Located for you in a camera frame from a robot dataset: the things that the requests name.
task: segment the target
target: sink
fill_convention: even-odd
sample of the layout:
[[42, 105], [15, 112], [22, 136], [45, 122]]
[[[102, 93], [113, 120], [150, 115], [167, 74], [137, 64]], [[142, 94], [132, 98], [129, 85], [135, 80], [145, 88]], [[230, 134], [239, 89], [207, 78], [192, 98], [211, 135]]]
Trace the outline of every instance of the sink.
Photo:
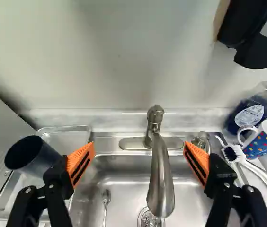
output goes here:
[[[162, 136], [191, 140], [197, 133], [169, 133]], [[93, 135], [96, 156], [76, 187], [70, 216], [74, 227], [101, 227], [104, 217], [102, 193], [111, 191], [107, 207], [107, 227], [139, 227], [140, 212], [147, 207], [151, 151], [124, 151], [119, 140], [144, 136], [143, 133], [95, 133]], [[212, 152], [220, 152], [221, 145], [210, 139]], [[212, 200], [203, 193], [201, 184], [194, 176], [182, 155], [182, 150], [169, 151], [174, 190], [175, 209], [165, 219], [166, 227], [204, 227]], [[235, 212], [231, 213], [228, 226], [239, 226]]]

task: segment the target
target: polka dot mug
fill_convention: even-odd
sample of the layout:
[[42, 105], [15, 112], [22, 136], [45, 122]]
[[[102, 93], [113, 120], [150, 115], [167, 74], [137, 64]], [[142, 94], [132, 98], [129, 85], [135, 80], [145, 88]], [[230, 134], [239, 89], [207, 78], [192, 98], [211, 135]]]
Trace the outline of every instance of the polka dot mug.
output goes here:
[[[242, 142], [240, 134], [245, 130], [253, 130], [253, 133]], [[239, 128], [237, 139], [243, 146], [242, 150], [248, 159], [255, 159], [267, 155], [267, 120], [264, 120], [258, 128], [253, 125], [245, 125]]]

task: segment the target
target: metal spoon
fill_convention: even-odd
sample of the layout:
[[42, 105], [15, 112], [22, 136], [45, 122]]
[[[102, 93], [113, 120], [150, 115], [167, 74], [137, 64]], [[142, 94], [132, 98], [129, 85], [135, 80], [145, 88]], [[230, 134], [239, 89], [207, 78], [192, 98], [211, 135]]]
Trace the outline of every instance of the metal spoon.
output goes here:
[[102, 194], [102, 203], [104, 204], [104, 219], [103, 219], [103, 226], [106, 227], [106, 212], [107, 212], [107, 206], [110, 203], [111, 200], [111, 193], [110, 190], [106, 189]]

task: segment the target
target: dish brush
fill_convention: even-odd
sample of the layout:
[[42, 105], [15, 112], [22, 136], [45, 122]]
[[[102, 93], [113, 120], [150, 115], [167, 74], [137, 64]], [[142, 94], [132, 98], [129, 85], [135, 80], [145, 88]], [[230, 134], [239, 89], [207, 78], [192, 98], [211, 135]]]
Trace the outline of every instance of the dish brush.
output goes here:
[[229, 164], [240, 163], [242, 166], [246, 167], [250, 171], [252, 171], [255, 175], [257, 175], [267, 186], [267, 174], [262, 170], [254, 167], [251, 163], [246, 160], [246, 155], [242, 151], [240, 145], [227, 144], [225, 145], [222, 139], [218, 136], [215, 136], [220, 144], [222, 145], [222, 153], [226, 162]]

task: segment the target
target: bottle label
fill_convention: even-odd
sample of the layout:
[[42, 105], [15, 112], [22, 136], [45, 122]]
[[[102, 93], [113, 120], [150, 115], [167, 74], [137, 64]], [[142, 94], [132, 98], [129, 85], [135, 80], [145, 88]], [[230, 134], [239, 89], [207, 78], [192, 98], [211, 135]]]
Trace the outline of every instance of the bottle label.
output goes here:
[[247, 124], [256, 125], [264, 115], [264, 106], [253, 105], [240, 111], [234, 118], [234, 122], [241, 127]]

